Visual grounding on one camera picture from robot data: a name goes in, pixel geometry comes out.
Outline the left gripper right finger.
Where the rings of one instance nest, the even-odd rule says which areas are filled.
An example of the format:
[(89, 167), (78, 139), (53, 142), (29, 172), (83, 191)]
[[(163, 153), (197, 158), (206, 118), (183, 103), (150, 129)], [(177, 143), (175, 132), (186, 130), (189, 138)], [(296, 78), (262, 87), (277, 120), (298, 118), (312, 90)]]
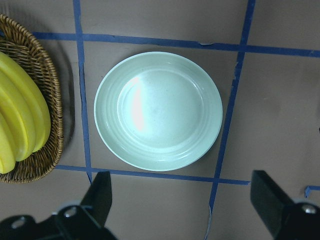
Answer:
[(264, 170), (251, 175), (250, 201), (271, 235), (278, 235), (295, 202)]

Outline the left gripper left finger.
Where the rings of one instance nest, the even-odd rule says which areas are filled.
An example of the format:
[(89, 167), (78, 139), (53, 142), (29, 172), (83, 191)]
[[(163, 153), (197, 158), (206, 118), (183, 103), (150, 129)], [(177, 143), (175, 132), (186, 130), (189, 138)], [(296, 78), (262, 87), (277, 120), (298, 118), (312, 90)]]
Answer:
[(112, 184), (109, 171), (97, 173), (80, 205), (88, 207), (94, 220), (100, 226), (105, 226), (112, 206)]

